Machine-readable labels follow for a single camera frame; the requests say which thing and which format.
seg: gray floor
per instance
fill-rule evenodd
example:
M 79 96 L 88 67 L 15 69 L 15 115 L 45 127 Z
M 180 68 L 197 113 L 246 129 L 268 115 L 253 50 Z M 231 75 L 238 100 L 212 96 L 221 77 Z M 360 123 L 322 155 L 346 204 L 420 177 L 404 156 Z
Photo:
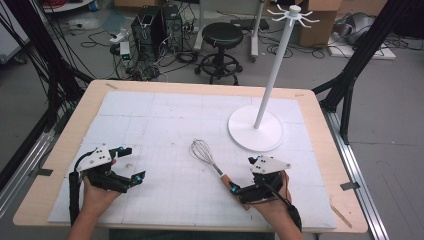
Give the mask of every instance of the gray floor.
M 110 6 L 96 13 L 101 21 L 109 16 Z M 282 24 L 271 24 L 270 30 L 278 30 Z M 88 69 L 98 78 L 113 73 L 112 56 L 107 47 L 82 48 L 80 43 L 87 36 L 102 30 L 92 30 L 67 35 L 74 51 Z M 296 41 L 297 29 L 292 41 Z M 279 39 L 281 32 L 269 34 Z M 260 56 L 255 63 L 249 58 L 250 39 L 228 52 L 244 67 L 238 74 L 242 86 L 265 86 L 274 55 L 268 53 L 268 45 L 260 44 Z M 107 43 L 110 37 L 98 35 L 96 40 Z M 204 45 L 203 55 L 214 49 Z M 423 51 L 393 49 L 395 61 L 372 60 L 360 75 L 355 86 L 349 137 L 356 159 L 362 170 L 374 203 L 383 220 L 390 239 L 424 238 L 424 54 Z M 314 58 L 293 49 L 293 56 L 284 59 L 275 87 L 314 88 L 337 76 L 347 59 L 330 57 Z M 166 72 L 183 64 L 174 63 Z M 156 81 L 207 84 L 209 78 L 194 74 L 194 65 L 161 75 Z M 215 84 L 231 85 L 232 78 L 221 79 Z M 46 97 L 31 64 L 9 63 L 0 68 L 0 169 L 14 154 L 23 139 L 46 109 Z M 13 225 L 12 218 L 20 202 L 31 186 L 28 178 L 15 201 L 0 219 L 2 239 L 63 239 L 69 228 L 27 228 Z M 98 229 L 95 239 L 106 239 L 106 229 Z M 322 234 L 320 239 L 372 239 L 364 234 Z

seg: chair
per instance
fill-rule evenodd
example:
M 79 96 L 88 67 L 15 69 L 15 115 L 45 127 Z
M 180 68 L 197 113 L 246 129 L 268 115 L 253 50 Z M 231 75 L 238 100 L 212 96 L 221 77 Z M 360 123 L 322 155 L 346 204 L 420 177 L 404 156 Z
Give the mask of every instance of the chair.
M 232 56 L 225 54 L 225 50 L 236 47 L 243 40 L 243 32 L 230 23 L 217 22 L 206 26 L 202 31 L 203 40 L 218 48 L 218 53 L 209 54 L 202 59 L 199 66 L 194 69 L 196 74 L 203 70 L 210 75 L 209 84 L 213 79 L 221 77 L 234 77 L 234 85 L 238 85 L 236 72 L 242 72 L 243 67 Z

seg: whisk handle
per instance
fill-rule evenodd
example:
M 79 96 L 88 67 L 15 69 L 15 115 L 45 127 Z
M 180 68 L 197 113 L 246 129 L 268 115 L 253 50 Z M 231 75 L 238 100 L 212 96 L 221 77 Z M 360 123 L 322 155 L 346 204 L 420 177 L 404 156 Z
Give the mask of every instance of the whisk handle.
M 232 188 L 231 184 L 230 184 L 231 179 L 230 179 L 230 177 L 227 176 L 227 174 L 221 175 L 221 181 L 222 181 L 222 183 L 224 183 L 224 185 L 227 187 L 228 190 L 231 190 L 231 188 Z M 241 203 L 240 200 L 238 199 L 238 196 L 235 196 L 235 198 L 236 198 L 237 202 L 239 202 L 240 205 L 244 208 L 244 210 L 246 210 L 246 211 L 249 210 L 249 208 L 250 208 L 249 205 Z

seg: black stool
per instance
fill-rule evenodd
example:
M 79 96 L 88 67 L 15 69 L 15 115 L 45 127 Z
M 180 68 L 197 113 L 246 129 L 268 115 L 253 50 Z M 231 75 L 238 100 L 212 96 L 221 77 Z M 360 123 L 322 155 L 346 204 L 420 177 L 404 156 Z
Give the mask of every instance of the black stool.
M 234 77 L 234 85 L 238 85 L 236 72 L 242 72 L 243 67 L 232 56 L 225 54 L 225 49 L 236 47 L 243 40 L 243 32 L 230 23 L 212 23 L 202 31 L 203 40 L 214 48 L 218 47 L 218 53 L 209 54 L 202 59 L 200 65 L 194 69 L 196 74 L 200 74 L 200 69 L 210 75 L 209 83 L 213 79 L 221 77 Z

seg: whisk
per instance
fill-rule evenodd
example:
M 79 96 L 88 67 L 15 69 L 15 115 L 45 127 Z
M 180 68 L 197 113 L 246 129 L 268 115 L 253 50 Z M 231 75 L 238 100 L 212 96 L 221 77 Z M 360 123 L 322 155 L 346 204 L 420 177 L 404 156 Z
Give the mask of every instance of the whisk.
M 193 158 L 212 165 L 212 167 L 215 168 L 215 170 L 218 172 L 221 181 L 224 183 L 227 189 L 231 190 L 231 179 L 227 176 L 227 174 L 224 174 L 221 169 L 218 168 L 209 149 L 209 145 L 204 140 L 195 138 L 190 145 L 189 152 Z M 245 210 L 250 208 L 249 205 L 242 204 L 238 197 L 236 197 L 236 199 Z

